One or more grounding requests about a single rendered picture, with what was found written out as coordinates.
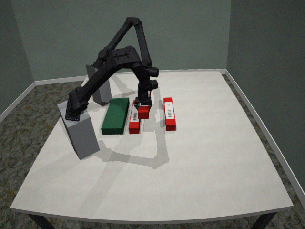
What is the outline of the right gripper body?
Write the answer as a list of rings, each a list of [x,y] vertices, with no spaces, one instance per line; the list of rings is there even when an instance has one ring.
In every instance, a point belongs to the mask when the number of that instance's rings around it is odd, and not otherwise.
[[[135,104],[141,103],[141,105],[152,105],[151,97],[147,98],[147,93],[144,94],[138,93],[138,95],[139,95],[139,99],[138,97],[135,98],[135,102],[134,102]]]

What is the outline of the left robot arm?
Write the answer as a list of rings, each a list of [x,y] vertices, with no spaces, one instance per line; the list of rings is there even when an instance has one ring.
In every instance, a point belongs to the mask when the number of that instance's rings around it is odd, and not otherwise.
[[[142,57],[142,64],[146,70],[147,75],[150,77],[158,77],[159,75],[159,69],[156,67],[152,67],[152,61],[148,52],[147,43],[145,39],[145,35],[143,32],[143,26],[142,22],[139,18],[136,17],[127,17],[124,25],[120,28],[120,30],[117,32],[117,34],[114,36],[114,38],[111,40],[111,42],[104,47],[103,50],[100,50],[98,53],[98,58],[96,62],[91,66],[99,69],[104,62],[109,57],[109,52],[111,50],[114,50],[115,47],[118,45],[118,43],[121,41],[121,39],[124,37],[126,32],[134,25],[137,33],[137,38],[141,50],[141,57]]]

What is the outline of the white welding electrode box with red edges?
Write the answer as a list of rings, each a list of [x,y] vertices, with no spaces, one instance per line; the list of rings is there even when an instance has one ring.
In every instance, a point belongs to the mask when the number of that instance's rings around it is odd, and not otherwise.
[[[176,122],[172,98],[163,98],[166,131],[176,131]]]

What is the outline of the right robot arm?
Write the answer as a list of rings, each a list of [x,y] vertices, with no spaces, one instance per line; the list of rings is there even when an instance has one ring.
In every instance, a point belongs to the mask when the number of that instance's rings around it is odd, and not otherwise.
[[[101,68],[89,79],[83,86],[76,87],[69,92],[65,119],[70,121],[79,121],[81,112],[87,109],[90,97],[118,70],[125,68],[131,69],[141,84],[138,84],[138,93],[144,94],[148,91],[157,89],[156,80],[149,79],[142,61],[132,46],[126,46],[121,49],[111,50],[109,57]],[[140,72],[140,73],[138,73]],[[136,74],[137,73],[137,74]],[[82,88],[82,89],[81,89]],[[71,104],[71,105],[70,105]]]

